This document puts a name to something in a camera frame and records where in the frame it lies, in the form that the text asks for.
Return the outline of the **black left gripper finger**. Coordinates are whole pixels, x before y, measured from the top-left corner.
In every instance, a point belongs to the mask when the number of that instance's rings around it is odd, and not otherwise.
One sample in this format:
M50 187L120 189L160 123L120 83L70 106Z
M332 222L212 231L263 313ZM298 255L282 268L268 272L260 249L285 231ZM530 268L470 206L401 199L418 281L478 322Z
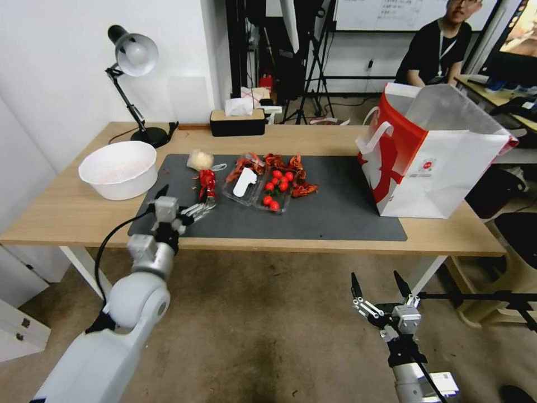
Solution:
M204 218L216 206L216 198L213 196L205 196L202 203L196 203L188 208L181 207L179 211L179 219L183 226L190 226L193 223Z
M151 199L147 205L153 205L154 202L156 202L160 197L163 197L163 196L166 196L167 193L168 193L168 189L169 189L169 185L166 184L163 188L161 188L153 197L153 199Z

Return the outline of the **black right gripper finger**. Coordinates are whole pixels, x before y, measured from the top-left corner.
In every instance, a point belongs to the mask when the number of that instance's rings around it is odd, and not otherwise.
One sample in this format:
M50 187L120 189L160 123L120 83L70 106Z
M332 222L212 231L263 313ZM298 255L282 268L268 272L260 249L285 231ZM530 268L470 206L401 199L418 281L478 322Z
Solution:
M354 309L378 329L385 327L385 313L363 297L357 276L351 273L351 294Z
M418 305L420 303L420 298L412 293L410 286L399 272L395 270L393 275L398 290L403 298L403 303L396 305L393 309L393 313L419 313Z

